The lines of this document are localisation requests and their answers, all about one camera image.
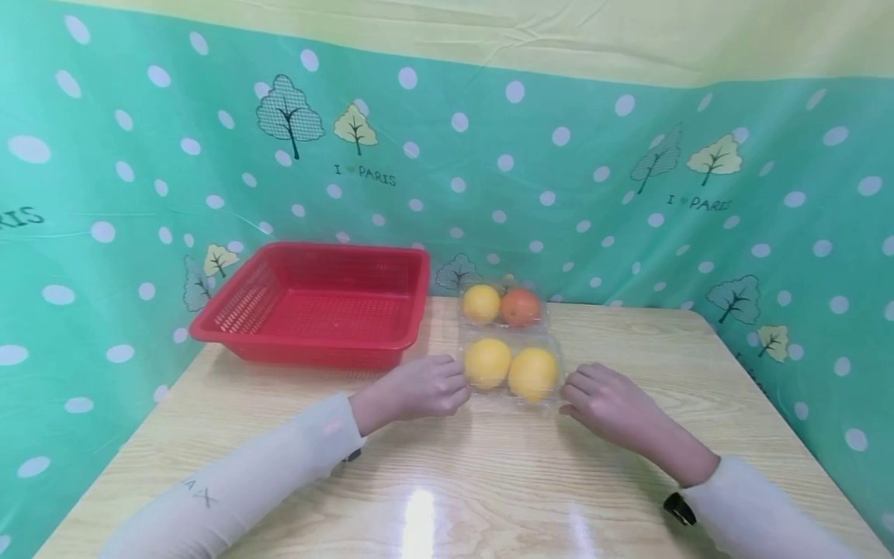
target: clear plastic container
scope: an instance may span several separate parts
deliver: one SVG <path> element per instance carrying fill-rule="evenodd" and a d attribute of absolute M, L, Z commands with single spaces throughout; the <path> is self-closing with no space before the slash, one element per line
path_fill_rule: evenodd
<path fill-rule="evenodd" d="M 461 281 L 457 312 L 460 326 L 544 333 L 550 326 L 546 301 L 511 275 L 502 280 Z"/>
<path fill-rule="evenodd" d="M 503 328 L 460 328 L 460 359 L 477 394 L 532 407 L 561 399 L 565 365 L 551 335 Z"/>

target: person's left hand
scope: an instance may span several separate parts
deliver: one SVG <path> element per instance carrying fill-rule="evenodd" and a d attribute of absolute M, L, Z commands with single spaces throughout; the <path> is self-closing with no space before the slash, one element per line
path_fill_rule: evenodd
<path fill-rule="evenodd" d="M 472 395 L 461 361 L 429 355 L 403 363 L 350 398 L 361 436 L 392 421 L 456 413 Z"/>

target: red plastic basket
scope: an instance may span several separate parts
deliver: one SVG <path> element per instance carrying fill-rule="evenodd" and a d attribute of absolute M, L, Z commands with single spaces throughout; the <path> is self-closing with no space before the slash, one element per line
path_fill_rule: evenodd
<path fill-rule="evenodd" d="M 429 257 L 422 250 L 274 242 L 190 325 L 244 360 L 388 370 L 417 339 Z"/>

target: citrus fruit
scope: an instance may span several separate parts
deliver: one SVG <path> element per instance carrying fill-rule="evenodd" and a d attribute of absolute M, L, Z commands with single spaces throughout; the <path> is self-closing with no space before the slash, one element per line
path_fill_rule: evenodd
<path fill-rule="evenodd" d="M 473 285 L 462 296 L 462 316 L 471 322 L 493 322 L 500 314 L 500 294 L 487 284 Z"/>
<path fill-rule="evenodd" d="M 466 378 L 478 388 L 498 386 L 509 372 L 512 354 L 509 346 L 496 338 L 484 338 L 468 347 L 463 362 Z"/>
<path fill-rule="evenodd" d="M 556 384 L 559 365 L 547 350 L 528 347 L 512 361 L 509 369 L 509 389 L 529 402 L 539 402 Z"/>

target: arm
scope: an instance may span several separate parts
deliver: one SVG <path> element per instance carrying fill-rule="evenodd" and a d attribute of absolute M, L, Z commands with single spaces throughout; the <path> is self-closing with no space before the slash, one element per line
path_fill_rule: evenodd
<path fill-rule="evenodd" d="M 734 559 L 854 557 L 778 487 L 741 460 L 711 452 L 620 373 L 582 365 L 561 393 L 569 402 L 561 413 L 674 478 L 698 523 Z"/>
<path fill-rule="evenodd" d="M 297 489 L 325 478 L 397 420 L 452 415 L 471 391 L 460 363 L 427 357 L 337 394 L 175 485 L 124 523 L 100 559 L 217 557 Z"/>

